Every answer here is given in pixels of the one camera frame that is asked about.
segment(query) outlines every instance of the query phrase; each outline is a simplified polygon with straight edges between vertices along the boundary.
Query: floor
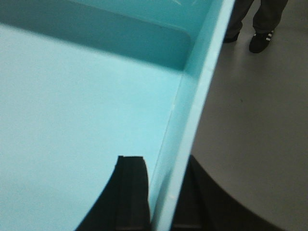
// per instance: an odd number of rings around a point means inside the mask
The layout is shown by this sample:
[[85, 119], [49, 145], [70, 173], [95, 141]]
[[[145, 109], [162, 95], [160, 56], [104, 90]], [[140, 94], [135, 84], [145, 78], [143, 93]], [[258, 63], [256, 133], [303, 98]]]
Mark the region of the floor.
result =
[[222, 46], [192, 154], [231, 196], [288, 231], [308, 230], [308, 1], [289, 1], [269, 47]]

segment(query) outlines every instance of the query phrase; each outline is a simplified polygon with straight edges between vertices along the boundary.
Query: person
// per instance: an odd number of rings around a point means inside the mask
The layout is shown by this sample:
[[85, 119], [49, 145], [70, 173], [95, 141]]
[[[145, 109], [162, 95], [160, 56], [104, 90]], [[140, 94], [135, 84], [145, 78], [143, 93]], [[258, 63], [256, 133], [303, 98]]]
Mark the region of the person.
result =
[[[245, 18], [254, 0], [236, 0], [227, 27], [224, 43], [235, 42], [243, 27], [242, 20]], [[267, 48], [273, 36], [274, 29], [279, 24], [282, 12], [288, 0], [261, 0], [259, 10], [254, 16], [253, 35], [249, 50], [252, 53], [260, 53]]]

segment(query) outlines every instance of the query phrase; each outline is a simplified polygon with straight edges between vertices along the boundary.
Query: plastic container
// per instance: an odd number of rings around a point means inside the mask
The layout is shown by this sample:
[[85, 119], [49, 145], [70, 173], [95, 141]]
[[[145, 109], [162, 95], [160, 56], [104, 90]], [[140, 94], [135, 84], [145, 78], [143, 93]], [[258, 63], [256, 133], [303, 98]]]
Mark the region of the plastic container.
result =
[[0, 230], [73, 230], [119, 155], [172, 220], [232, 0], [0, 2]]

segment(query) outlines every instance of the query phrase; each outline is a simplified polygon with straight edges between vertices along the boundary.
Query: black sneaker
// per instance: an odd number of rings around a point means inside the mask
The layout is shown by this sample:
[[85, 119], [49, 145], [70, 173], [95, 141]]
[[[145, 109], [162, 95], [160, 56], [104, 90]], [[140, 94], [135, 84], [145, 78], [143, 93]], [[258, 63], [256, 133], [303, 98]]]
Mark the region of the black sneaker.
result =
[[237, 33], [234, 37], [232, 38], [224, 38], [223, 43], [230, 43], [230, 42], [235, 42], [237, 40], [237, 37], [239, 36], [240, 32]]
[[249, 44], [249, 50], [255, 54], [263, 51], [269, 45], [273, 33], [273, 30], [264, 34], [255, 33]]

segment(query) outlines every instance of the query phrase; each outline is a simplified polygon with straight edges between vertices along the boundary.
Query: gray trousers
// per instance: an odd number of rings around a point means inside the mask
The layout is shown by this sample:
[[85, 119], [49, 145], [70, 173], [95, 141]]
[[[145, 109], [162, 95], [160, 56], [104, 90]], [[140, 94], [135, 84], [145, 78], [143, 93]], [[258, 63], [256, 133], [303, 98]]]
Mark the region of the gray trousers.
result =
[[[225, 38], [232, 38], [242, 29], [245, 18], [254, 0], [236, 0], [228, 24]], [[257, 33], [267, 33], [275, 29], [281, 19], [288, 0], [261, 0], [259, 10], [254, 16], [253, 27]]]

